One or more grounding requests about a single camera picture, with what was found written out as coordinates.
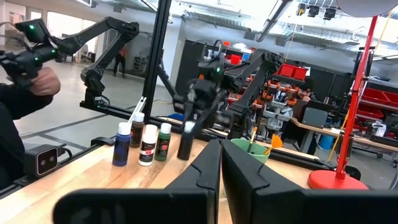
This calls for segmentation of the black paint bottle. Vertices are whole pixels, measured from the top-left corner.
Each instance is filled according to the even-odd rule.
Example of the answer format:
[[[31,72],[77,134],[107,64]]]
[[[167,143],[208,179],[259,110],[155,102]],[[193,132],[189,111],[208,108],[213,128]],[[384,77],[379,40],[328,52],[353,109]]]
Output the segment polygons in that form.
[[[183,133],[181,134],[177,157],[183,161],[187,161],[190,158],[190,153],[194,139],[194,134],[193,134],[194,126],[195,126],[194,121],[187,121],[185,123]]]

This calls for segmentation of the dark green paint bottle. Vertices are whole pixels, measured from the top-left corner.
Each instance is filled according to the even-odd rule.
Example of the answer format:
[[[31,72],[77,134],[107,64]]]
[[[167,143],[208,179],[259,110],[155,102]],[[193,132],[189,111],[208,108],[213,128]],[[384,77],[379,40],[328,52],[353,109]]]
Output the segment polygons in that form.
[[[155,160],[166,161],[171,139],[172,125],[169,123],[162,123],[160,131],[158,132],[157,144],[155,147]]]

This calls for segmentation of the person's hand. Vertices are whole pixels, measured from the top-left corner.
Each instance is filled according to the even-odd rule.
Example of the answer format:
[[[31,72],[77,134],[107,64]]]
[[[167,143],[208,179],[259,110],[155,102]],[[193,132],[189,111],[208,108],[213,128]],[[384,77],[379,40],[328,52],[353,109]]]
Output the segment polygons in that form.
[[[56,95],[61,89],[60,80],[50,67],[40,69],[31,82],[30,91],[37,96]]]

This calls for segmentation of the wooden handled paintbrush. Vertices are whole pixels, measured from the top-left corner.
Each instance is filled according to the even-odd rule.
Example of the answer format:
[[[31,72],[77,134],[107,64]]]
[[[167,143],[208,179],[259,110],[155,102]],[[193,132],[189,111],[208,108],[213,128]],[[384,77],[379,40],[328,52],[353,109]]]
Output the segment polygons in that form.
[[[249,142],[248,149],[247,149],[247,152],[248,152],[248,153],[251,153],[251,148],[252,148],[252,145],[253,145],[254,140],[255,140],[255,138],[256,138],[257,130],[258,130],[258,127],[255,126],[254,129],[253,129],[253,132],[252,132],[252,136],[251,136],[251,139],[250,139],[250,142]]]

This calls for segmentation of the long ceiling light bar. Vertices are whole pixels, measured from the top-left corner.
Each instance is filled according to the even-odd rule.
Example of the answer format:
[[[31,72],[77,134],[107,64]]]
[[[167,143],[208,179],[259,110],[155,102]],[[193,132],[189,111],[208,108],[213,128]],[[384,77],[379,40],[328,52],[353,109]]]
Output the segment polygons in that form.
[[[289,8],[293,0],[276,0],[268,18],[265,20],[261,31],[255,38],[256,42],[262,42],[269,31],[276,25],[278,19]]]

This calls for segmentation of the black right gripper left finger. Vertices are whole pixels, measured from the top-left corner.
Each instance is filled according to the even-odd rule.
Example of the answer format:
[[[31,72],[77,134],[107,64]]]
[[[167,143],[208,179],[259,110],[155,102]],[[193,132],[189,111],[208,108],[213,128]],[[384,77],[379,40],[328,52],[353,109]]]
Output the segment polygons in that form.
[[[163,189],[81,189],[63,196],[54,224],[216,224],[221,144],[211,140]]]

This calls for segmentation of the person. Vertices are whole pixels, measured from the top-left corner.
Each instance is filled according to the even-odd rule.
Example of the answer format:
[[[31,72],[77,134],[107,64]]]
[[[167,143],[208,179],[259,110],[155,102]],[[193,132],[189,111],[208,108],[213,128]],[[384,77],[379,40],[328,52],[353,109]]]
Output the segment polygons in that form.
[[[25,148],[14,121],[45,108],[54,96],[0,83],[0,190],[24,176]]]
[[[317,101],[317,99],[313,93],[313,89],[314,89],[313,78],[306,77],[305,83],[303,85],[300,85],[298,88],[296,98],[298,100],[302,100],[304,102]],[[286,139],[295,140],[295,141],[297,141],[297,144],[299,146],[301,146],[301,143],[302,143],[305,133],[306,133],[306,130],[296,126],[294,123],[289,121],[288,123],[284,123],[284,125],[282,127],[281,139],[283,141],[285,141]]]
[[[113,75],[116,76],[116,72],[118,71],[119,64],[121,64],[121,74],[122,77],[125,77],[125,68],[126,68],[126,52],[127,47],[124,46],[115,56],[115,64],[113,68]]]

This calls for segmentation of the red desk lamp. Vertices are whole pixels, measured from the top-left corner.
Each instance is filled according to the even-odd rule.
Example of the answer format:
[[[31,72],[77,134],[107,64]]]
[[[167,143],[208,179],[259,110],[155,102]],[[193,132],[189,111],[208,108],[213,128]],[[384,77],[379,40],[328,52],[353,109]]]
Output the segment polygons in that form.
[[[311,189],[367,190],[368,187],[364,183],[346,174],[345,167],[347,164],[347,155],[350,150],[349,144],[353,140],[352,131],[359,105],[359,91],[364,85],[364,71],[369,58],[369,49],[373,42],[377,19],[381,14],[390,12],[398,6],[398,0],[336,0],[336,2],[344,13],[353,17],[370,17],[372,21],[354,80],[337,168],[335,171],[315,170],[311,172],[308,176],[307,184]]]

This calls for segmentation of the small white paint bottle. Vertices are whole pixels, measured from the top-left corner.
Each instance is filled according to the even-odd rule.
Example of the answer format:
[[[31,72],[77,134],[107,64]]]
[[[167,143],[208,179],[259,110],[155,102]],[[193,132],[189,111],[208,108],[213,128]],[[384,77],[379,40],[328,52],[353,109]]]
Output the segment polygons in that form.
[[[142,166],[150,166],[152,164],[157,140],[157,126],[147,124],[142,136],[141,149],[138,163]]]

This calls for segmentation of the blue paint bottle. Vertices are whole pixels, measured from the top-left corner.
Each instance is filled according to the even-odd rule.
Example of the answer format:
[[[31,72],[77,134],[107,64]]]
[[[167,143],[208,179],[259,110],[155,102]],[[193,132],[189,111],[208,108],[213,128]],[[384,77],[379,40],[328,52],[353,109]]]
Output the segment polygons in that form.
[[[113,160],[114,166],[125,166],[127,164],[129,145],[131,140],[131,125],[128,122],[121,122],[115,138]]]

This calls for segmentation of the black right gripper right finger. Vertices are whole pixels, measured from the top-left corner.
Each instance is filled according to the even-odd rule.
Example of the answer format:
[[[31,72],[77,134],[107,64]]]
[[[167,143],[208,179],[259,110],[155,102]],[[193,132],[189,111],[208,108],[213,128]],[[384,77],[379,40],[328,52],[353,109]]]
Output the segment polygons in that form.
[[[234,224],[398,224],[398,190],[310,190],[222,142]]]

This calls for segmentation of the black storage shelf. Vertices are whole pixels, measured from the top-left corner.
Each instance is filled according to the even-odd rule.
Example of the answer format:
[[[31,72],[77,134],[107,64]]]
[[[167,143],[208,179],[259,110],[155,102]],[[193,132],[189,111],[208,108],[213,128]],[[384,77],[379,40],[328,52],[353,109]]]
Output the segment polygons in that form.
[[[177,77],[177,94],[173,97],[174,110],[177,113],[184,115],[184,103],[187,101],[186,95],[188,92],[188,86],[191,80],[198,77],[198,63],[199,61],[203,61],[199,59],[199,56],[202,55],[204,48],[205,47],[198,42],[192,42],[190,40],[186,41]],[[214,58],[209,60],[224,61],[224,57],[221,54],[217,54]],[[275,72],[278,71],[282,65],[282,57],[269,50],[256,49],[249,55],[249,59],[247,61],[230,67],[225,67],[225,65],[226,63],[224,61],[225,74],[233,77],[235,79],[235,84],[237,85],[236,91],[220,90],[225,91],[226,95],[228,93],[239,93],[243,89],[246,79],[249,78],[253,72],[258,73],[258,77],[256,78],[257,82],[251,85],[253,91],[249,93],[248,99],[237,105],[237,114],[242,116],[248,110],[248,104],[254,99],[261,88],[261,85],[265,82],[266,77],[274,75]],[[195,115],[199,116],[203,110],[209,108],[214,100],[199,100],[194,102],[195,114],[193,115],[193,119]],[[213,125],[215,122],[222,123],[223,121],[226,121],[226,124],[230,125],[233,122],[231,113],[222,114],[220,119],[215,116],[215,119],[211,119],[209,121],[208,126]]]

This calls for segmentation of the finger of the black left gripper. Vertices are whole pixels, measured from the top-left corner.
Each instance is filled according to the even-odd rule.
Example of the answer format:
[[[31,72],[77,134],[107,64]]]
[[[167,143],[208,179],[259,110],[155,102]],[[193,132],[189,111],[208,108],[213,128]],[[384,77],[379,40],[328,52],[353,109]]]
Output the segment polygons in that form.
[[[186,101],[184,103],[184,121],[183,126],[186,125],[188,121],[193,121],[193,115],[195,114],[194,103]]]
[[[225,91],[220,91],[216,95],[215,100],[214,100],[214,102],[212,102],[210,107],[205,109],[205,110],[203,110],[201,116],[199,117],[199,119],[195,123],[194,127],[192,128],[192,135],[193,136],[195,136],[198,133],[200,133],[203,128],[206,128],[211,119],[215,119],[216,111],[218,109],[218,104],[221,101],[224,101],[225,96],[226,96],[226,92]]]

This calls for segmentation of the brown paint bottle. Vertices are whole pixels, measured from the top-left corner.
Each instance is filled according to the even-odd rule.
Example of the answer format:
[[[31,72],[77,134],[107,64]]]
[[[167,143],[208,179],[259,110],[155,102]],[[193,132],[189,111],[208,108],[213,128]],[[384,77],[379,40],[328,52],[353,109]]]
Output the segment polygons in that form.
[[[131,122],[131,147],[139,147],[141,145],[142,132],[144,130],[144,117],[142,112],[136,112]]]

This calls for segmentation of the orange fan brush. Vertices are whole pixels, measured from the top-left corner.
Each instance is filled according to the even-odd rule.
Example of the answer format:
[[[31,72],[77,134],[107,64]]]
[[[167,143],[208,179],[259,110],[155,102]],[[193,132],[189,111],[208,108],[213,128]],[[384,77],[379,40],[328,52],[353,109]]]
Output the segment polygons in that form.
[[[280,136],[273,134],[272,138],[271,138],[271,146],[268,147],[265,151],[264,151],[264,155],[267,156],[271,153],[271,150],[275,149],[275,148],[279,148],[283,146],[283,142],[280,138]]]

